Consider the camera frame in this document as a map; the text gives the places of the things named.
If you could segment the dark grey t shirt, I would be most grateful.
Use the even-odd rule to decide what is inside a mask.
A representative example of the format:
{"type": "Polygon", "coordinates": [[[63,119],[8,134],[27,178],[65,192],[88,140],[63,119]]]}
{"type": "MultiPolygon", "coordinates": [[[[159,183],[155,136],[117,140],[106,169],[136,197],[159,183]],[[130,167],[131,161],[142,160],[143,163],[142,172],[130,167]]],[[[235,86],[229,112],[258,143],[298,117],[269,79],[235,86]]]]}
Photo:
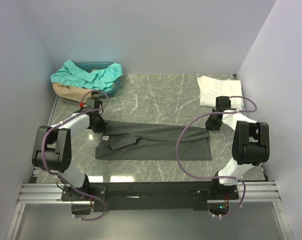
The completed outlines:
{"type": "MultiPolygon", "coordinates": [[[[103,138],[96,147],[100,160],[176,160],[176,145],[184,126],[108,121],[103,138]]],[[[189,127],[179,143],[181,161],[210,161],[209,131],[189,127]]]]}

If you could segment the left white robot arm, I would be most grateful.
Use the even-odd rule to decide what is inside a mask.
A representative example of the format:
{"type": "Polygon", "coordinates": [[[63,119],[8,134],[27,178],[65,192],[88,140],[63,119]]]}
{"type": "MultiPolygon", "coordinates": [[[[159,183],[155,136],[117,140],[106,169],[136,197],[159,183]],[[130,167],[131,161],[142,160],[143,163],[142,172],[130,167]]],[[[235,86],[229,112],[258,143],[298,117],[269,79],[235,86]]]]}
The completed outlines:
{"type": "Polygon", "coordinates": [[[85,129],[103,133],[106,122],[98,111],[76,112],[53,126],[37,130],[32,164],[56,176],[65,184],[63,190],[79,201],[93,197],[88,176],[72,164],[72,138],[85,129]]]}

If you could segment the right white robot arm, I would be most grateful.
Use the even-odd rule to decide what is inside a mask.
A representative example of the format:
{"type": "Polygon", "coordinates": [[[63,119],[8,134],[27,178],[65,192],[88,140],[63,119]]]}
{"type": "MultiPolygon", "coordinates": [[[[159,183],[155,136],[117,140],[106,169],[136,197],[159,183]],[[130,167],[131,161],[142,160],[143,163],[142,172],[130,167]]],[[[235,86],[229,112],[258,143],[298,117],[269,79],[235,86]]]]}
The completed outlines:
{"type": "Polygon", "coordinates": [[[218,171],[210,184],[200,189],[192,189],[196,200],[228,200],[239,198],[238,179],[254,166],[268,161],[270,155],[269,126],[265,122],[254,121],[235,110],[225,110],[223,114],[211,115],[205,123],[207,130],[220,130],[225,124],[234,130],[231,159],[218,171]]]}

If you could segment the folded white t shirt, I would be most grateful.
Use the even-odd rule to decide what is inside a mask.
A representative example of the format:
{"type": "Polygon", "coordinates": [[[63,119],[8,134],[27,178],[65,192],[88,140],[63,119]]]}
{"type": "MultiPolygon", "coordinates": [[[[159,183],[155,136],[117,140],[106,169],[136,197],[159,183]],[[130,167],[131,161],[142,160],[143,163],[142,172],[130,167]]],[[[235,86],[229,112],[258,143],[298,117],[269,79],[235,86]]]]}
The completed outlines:
{"type": "Polygon", "coordinates": [[[197,78],[200,89],[199,105],[215,107],[216,98],[220,96],[242,96],[242,86],[239,80],[219,80],[207,76],[197,78]]]}

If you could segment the tan t shirt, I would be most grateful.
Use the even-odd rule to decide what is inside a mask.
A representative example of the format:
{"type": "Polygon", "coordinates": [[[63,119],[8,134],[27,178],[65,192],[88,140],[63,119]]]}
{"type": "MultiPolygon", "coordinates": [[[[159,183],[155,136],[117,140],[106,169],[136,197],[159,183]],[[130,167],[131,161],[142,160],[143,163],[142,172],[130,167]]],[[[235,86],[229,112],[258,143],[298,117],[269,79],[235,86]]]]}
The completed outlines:
{"type": "Polygon", "coordinates": [[[61,83],[52,83],[55,93],[65,99],[86,103],[88,98],[98,98],[98,92],[90,92],[89,89],[74,86],[66,86],[61,83]]]}

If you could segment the teal t shirt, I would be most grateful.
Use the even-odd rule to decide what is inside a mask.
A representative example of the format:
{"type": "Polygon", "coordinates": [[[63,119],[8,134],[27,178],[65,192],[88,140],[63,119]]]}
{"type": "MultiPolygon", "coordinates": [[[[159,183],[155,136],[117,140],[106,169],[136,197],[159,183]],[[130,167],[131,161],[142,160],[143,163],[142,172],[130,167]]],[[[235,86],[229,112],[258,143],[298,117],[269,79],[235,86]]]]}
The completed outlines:
{"type": "Polygon", "coordinates": [[[110,91],[117,78],[123,75],[122,67],[113,63],[108,67],[92,70],[84,70],[75,65],[71,60],[63,63],[63,66],[51,75],[52,83],[59,83],[67,87],[78,87],[89,90],[110,91]]]}

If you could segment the teal plastic basket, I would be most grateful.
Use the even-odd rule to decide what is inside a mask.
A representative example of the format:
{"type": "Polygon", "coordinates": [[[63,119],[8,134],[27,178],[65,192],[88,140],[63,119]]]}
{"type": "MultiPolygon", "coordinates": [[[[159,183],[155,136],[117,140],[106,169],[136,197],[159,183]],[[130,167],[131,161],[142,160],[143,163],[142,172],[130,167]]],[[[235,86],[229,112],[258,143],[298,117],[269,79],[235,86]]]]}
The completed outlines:
{"type": "Polygon", "coordinates": [[[112,97],[120,87],[123,71],[118,63],[77,62],[75,65],[88,73],[83,88],[101,90],[112,97]]]}

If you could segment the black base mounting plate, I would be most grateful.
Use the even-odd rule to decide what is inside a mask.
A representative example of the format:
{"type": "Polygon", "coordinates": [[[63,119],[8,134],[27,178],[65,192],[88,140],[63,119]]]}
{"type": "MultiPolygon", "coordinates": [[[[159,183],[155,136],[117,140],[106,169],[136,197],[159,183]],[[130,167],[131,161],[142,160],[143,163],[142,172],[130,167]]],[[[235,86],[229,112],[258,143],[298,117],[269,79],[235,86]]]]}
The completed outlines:
{"type": "Polygon", "coordinates": [[[238,200],[237,186],[218,180],[203,182],[91,183],[89,194],[99,197],[107,210],[193,209],[206,211],[208,201],[238,200]]]}

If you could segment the aluminium rail frame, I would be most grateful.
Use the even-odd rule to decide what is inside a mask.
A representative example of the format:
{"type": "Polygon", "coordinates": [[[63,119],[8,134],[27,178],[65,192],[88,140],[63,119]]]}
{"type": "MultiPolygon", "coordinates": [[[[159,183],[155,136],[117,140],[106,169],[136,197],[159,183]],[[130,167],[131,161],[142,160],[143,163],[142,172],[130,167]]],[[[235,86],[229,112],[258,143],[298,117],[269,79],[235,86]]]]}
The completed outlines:
{"type": "MultiPolygon", "coordinates": [[[[86,199],[80,199],[74,195],[71,195],[70,191],[60,189],[60,186],[58,184],[36,183],[36,177],[38,176],[38,173],[39,169],[35,169],[30,182],[22,185],[17,200],[17,206],[15,208],[9,230],[6,235],[6,239],[14,240],[16,238],[27,204],[68,204],[72,206],[88,205],[91,208],[96,205],[95,201],[92,198],[88,197],[86,199]]],[[[236,199],[230,200],[230,202],[239,202],[241,204],[245,202],[272,202],[274,209],[276,210],[276,217],[283,238],[285,240],[293,239],[293,235],[290,231],[290,227],[284,213],[280,195],[275,182],[239,182],[237,185],[234,185],[232,189],[236,199]]]]}

